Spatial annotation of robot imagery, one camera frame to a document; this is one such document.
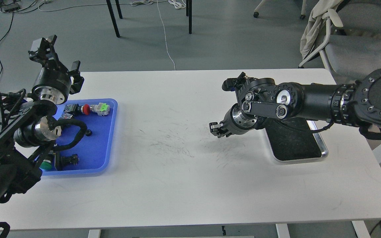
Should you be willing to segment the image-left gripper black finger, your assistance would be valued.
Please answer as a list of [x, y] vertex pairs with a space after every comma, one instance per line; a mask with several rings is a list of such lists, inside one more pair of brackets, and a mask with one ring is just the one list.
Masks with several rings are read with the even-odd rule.
[[40, 38], [33, 41], [31, 49], [28, 51], [31, 61], [40, 63], [43, 68], [64, 72], [63, 65], [54, 49], [57, 36], [51, 35], [48, 38]]
[[67, 75], [73, 78], [73, 82], [70, 87], [69, 94], [74, 95], [81, 91], [84, 83], [84, 78], [80, 74], [80, 60], [73, 62], [71, 70], [67, 72]]

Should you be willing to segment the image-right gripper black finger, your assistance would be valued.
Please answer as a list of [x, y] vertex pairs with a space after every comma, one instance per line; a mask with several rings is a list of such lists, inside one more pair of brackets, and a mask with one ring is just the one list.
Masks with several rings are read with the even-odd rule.
[[210, 123], [210, 132], [215, 136], [215, 137], [224, 137], [227, 134], [227, 131], [224, 130], [224, 124], [222, 122], [211, 122]]

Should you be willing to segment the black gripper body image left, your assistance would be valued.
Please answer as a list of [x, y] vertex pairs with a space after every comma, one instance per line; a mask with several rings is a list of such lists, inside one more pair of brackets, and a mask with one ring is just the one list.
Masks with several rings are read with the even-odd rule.
[[54, 104], [64, 104], [70, 92], [71, 79], [68, 75], [48, 68], [41, 68], [31, 93], [39, 100], [48, 100]]

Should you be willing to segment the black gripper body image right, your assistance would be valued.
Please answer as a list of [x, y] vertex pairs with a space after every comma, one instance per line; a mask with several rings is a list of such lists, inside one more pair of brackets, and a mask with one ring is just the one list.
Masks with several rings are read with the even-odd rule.
[[246, 116], [241, 111], [239, 104], [234, 104], [224, 116], [223, 126], [224, 135], [243, 135], [247, 131], [252, 130], [257, 119], [253, 116]]

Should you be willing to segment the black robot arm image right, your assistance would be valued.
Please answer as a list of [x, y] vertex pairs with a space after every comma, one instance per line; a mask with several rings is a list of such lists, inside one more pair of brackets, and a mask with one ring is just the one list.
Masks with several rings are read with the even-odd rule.
[[222, 90], [235, 92], [237, 103], [221, 122], [209, 124], [210, 132], [218, 138], [263, 129], [266, 119], [286, 127], [285, 120], [298, 117], [328, 125], [315, 131], [288, 126], [290, 130], [315, 134], [342, 124], [359, 128], [366, 139], [381, 140], [381, 69], [363, 80], [340, 85], [276, 84], [272, 78], [248, 77], [242, 72], [225, 80]]

